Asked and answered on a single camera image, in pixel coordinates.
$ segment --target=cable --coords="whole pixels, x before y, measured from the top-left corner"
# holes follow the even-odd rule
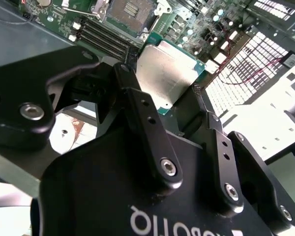
[[[225,82],[225,81],[222,81],[220,78],[219,78],[219,79],[220,79],[220,81],[221,81],[222,83],[224,83],[224,84],[226,84],[226,85],[242,85],[242,84],[247,83],[248,81],[252,80],[256,75],[258,75],[260,72],[263,72],[263,71],[264,71],[266,68],[268,68],[269,66],[278,63],[281,59],[282,59],[282,58],[275,58],[275,59],[273,59],[273,60],[270,61],[267,65],[265,65],[265,67],[263,67],[263,68],[261,68],[261,69],[255,71],[255,72],[254,72],[254,73],[253,73],[248,79],[246,79],[246,80],[244,80],[244,81],[242,81],[242,82],[240,82],[240,83],[227,83],[227,82]]]
[[[3,19],[0,19],[0,22],[6,23],[6,24],[9,24],[9,25],[25,25],[25,24],[31,22],[34,19],[34,15],[31,13],[31,11],[28,9],[28,7],[26,7],[26,9],[30,12],[30,16],[25,21],[14,22],[14,21],[6,21],[6,20],[3,20]]]

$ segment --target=gray metal surface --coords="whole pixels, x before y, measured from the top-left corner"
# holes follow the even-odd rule
[[[22,21],[17,8],[0,0],[0,18]],[[43,27],[35,24],[9,25],[0,22],[0,65],[70,46]]]
[[[37,197],[44,171],[58,156],[50,144],[35,152],[0,147],[0,178]]]
[[[149,93],[157,109],[170,109],[197,79],[196,61],[162,41],[147,45],[138,60],[137,78],[142,91]]]

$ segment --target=black metal bracket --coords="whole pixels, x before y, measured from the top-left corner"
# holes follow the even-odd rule
[[[96,55],[73,46],[1,66],[0,145],[27,150],[43,148],[54,126],[54,110],[66,82],[89,74],[98,65]],[[30,104],[35,108],[26,108]],[[43,117],[24,118],[23,107],[29,113],[39,109]]]
[[[185,133],[185,138],[205,149],[210,158],[208,164],[212,167],[212,184],[215,186],[209,201],[220,214],[232,217],[244,208],[232,142],[224,135],[220,119],[207,110],[201,94],[194,89],[190,88],[179,101],[197,104],[192,120],[181,132]]]
[[[99,119],[99,136],[108,132],[118,120],[124,125],[122,114],[125,114],[131,132],[143,145],[155,193],[171,194],[182,184],[182,169],[151,96],[141,91],[134,71],[125,64],[115,64],[110,78],[114,90],[102,103],[111,109]],[[103,112],[99,114],[103,110],[101,104],[97,107],[98,115],[103,115]]]
[[[247,139],[231,132],[240,184],[246,199],[274,234],[293,230],[295,235],[295,203],[260,158]]]

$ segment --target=green circuit board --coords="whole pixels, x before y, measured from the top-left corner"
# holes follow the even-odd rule
[[[26,1],[27,2],[25,2],[25,0],[20,1],[19,9],[22,12],[27,12],[27,8],[30,9],[32,14],[36,16],[35,21],[37,23],[66,39],[72,34],[72,26],[76,19],[79,17],[85,17],[92,22],[96,22],[96,26],[101,27],[101,29],[113,32],[116,37],[119,37],[124,43],[127,43],[130,46],[141,49],[145,44],[144,41],[139,39],[139,34],[143,31],[134,31],[133,28],[137,29],[138,27],[136,25],[136,27],[134,27],[134,24],[124,24],[122,20],[125,19],[125,17],[118,11],[116,13],[116,9],[120,8],[117,4],[121,4],[122,1],[125,1],[126,4],[129,4],[130,6],[130,14],[136,14],[137,12],[135,12],[135,9],[132,7],[132,3],[134,3],[135,0],[111,0],[109,3],[111,5],[115,4],[116,7],[114,10],[108,8],[106,16],[101,22],[96,17],[89,15],[91,13],[91,7],[96,4],[96,0],[68,1],[69,8],[78,12],[64,9],[62,6],[62,0],[52,0],[51,4],[46,7],[42,7],[37,0]],[[216,31],[214,29],[215,24],[218,22],[223,23],[225,29],[229,30],[231,27],[224,24],[225,22],[223,20],[224,18],[228,18],[235,23],[234,27],[238,26],[242,21],[240,13],[245,2],[245,0],[208,0],[207,2],[202,2],[202,6],[199,8],[199,10],[205,8],[206,11],[199,11],[198,14],[194,14],[184,7],[179,0],[167,0],[167,3],[172,8],[171,13],[164,13],[161,17],[156,18],[153,15],[153,9],[157,7],[158,0],[141,1],[146,2],[146,8],[151,7],[149,15],[145,15],[147,19],[144,26],[148,28],[152,26],[153,23],[157,22],[150,31],[147,30],[145,32],[147,34],[151,34],[152,32],[157,33],[164,39],[188,52],[195,59],[200,58],[201,54],[209,52],[212,49],[212,45],[203,39],[203,33],[209,30],[210,32],[214,32],[219,40],[223,40],[225,34],[224,32]],[[214,22],[212,18],[217,14],[219,9],[223,10],[223,15],[220,16],[218,22]],[[119,18],[115,19],[112,17],[112,12]],[[99,56],[107,54],[107,51],[102,50],[101,47],[94,47],[94,44],[89,43],[88,40],[78,40],[76,43],[87,47]]]

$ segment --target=motherboard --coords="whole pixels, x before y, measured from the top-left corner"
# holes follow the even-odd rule
[[[125,59],[152,32],[199,58],[241,26],[244,6],[245,0],[20,0],[19,9],[100,55]]]
[[[207,55],[217,47],[227,54],[245,6],[245,0],[20,0],[19,10],[100,57],[133,66],[164,115],[212,67]]]

